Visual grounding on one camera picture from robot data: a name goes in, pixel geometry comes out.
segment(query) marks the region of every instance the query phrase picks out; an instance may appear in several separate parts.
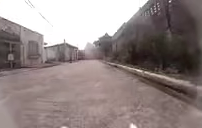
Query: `facade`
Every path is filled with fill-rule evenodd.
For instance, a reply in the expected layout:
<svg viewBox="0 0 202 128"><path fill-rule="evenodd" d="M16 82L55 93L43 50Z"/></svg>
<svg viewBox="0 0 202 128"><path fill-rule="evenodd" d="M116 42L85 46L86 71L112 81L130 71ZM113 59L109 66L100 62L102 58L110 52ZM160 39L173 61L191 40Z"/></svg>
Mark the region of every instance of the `facade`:
<svg viewBox="0 0 202 128"><path fill-rule="evenodd" d="M120 51L130 40L139 42L144 37L161 33L183 37L191 52L198 48L197 30L193 16L182 0L149 0L113 36L113 51Z"/></svg>
<svg viewBox="0 0 202 128"><path fill-rule="evenodd" d="M76 61L78 60L78 48L68 43L57 44L45 48L47 61Z"/></svg>
<svg viewBox="0 0 202 128"><path fill-rule="evenodd" d="M0 17L0 69L40 64L42 54L43 35Z"/></svg>

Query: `asphalt road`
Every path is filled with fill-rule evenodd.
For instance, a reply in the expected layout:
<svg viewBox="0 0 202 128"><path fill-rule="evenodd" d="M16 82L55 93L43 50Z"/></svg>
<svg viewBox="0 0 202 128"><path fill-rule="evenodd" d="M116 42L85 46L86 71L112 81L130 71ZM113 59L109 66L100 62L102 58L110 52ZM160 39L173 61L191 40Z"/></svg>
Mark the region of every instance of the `asphalt road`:
<svg viewBox="0 0 202 128"><path fill-rule="evenodd" d="M99 61L0 78L0 128L202 128L202 111Z"/></svg>

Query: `sidewalk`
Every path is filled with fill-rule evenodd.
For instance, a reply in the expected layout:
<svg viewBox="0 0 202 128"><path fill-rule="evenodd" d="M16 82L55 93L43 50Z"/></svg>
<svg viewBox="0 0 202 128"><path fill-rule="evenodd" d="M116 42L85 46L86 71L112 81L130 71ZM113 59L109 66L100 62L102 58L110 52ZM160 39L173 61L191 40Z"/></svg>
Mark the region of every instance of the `sidewalk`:
<svg viewBox="0 0 202 128"><path fill-rule="evenodd" d="M60 65L60 64L61 63L58 63L58 62L44 63L44 64L28 66L28 67L24 67L24 68L20 68L20 69L1 71L0 72L0 77L2 77L2 76L8 76L8 75L13 75L13 74L19 74L19 73L22 73L22 72L37 70L37 69L41 69L41 68L53 67L53 66L57 66L57 65Z"/></svg>

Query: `overcast sky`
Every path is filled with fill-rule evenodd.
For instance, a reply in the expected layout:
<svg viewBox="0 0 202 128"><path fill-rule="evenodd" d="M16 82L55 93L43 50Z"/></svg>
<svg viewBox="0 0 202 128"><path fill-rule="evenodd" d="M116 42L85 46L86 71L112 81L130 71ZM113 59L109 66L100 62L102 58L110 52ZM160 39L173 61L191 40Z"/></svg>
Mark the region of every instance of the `overcast sky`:
<svg viewBox="0 0 202 128"><path fill-rule="evenodd" d="M49 45L65 39L83 49L106 32L113 35L147 0L30 0L36 9L25 1L0 0L0 16L43 34Z"/></svg>

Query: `foliage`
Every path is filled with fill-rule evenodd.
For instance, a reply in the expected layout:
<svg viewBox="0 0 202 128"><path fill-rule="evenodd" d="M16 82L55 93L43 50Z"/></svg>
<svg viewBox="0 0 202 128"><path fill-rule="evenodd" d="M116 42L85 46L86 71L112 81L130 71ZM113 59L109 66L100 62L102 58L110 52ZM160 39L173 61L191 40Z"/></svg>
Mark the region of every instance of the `foliage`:
<svg viewBox="0 0 202 128"><path fill-rule="evenodd" d="M179 72L192 72L199 65L198 53L190 53L188 43L178 35L168 38L165 34L159 34L139 42L131 40L123 47L113 53L113 59L150 70L166 71L171 68Z"/></svg>

